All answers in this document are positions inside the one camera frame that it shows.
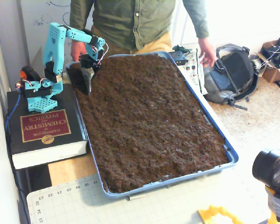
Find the dirt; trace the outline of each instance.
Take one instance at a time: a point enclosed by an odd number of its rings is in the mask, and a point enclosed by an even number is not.
[[[105,189],[126,192],[228,162],[223,138],[169,60],[104,59],[90,96],[80,69],[68,73]]]

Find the khaki pants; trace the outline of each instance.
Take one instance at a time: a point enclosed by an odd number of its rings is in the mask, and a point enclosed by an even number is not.
[[[112,44],[96,27],[92,26],[91,31],[94,34],[96,34],[98,37],[103,38],[108,44],[108,52],[105,55],[105,57],[111,55],[117,55],[117,54],[132,55],[132,54],[142,54],[142,53],[156,52],[156,51],[166,51],[166,52],[172,51],[171,38],[169,32],[162,35],[158,40],[146,44],[144,48],[141,50],[138,50],[137,48],[135,48],[134,50],[127,50]]]

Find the robotic arm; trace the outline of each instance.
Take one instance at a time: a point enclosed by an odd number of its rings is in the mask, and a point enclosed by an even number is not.
[[[103,45],[106,43],[102,38],[94,35],[91,31],[85,32],[71,28],[66,25],[60,25],[56,22],[50,24],[49,34],[43,54],[43,65],[52,61],[54,58],[53,72],[59,75],[63,71],[64,65],[64,44],[68,37],[75,41],[86,43],[86,51],[93,63],[100,62],[103,57]]]
[[[47,42],[43,53],[43,65],[45,77],[39,75],[29,66],[22,68],[23,81],[17,84],[23,88],[28,100],[29,111],[44,113],[57,106],[57,101],[51,97],[63,90],[62,72],[64,65],[65,39],[86,43],[87,55],[82,55],[81,67],[84,69],[98,70],[103,59],[105,40],[94,35],[91,31],[80,31],[56,22],[50,24]]]

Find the hand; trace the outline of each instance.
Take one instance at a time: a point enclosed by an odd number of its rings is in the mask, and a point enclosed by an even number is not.
[[[85,43],[72,40],[71,44],[71,57],[74,62],[79,61],[80,55],[87,54]]]
[[[213,67],[217,60],[214,46],[210,43],[208,38],[198,39],[198,43],[201,49],[200,57],[203,57],[201,64],[203,64],[204,67],[208,65]]]

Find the black book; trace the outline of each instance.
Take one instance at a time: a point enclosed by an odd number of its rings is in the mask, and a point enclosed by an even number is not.
[[[8,111],[18,92],[7,93]],[[9,121],[12,160],[16,169],[32,167],[86,153],[85,125],[71,84],[51,99],[57,106],[46,113],[29,112],[27,99],[20,102]]]

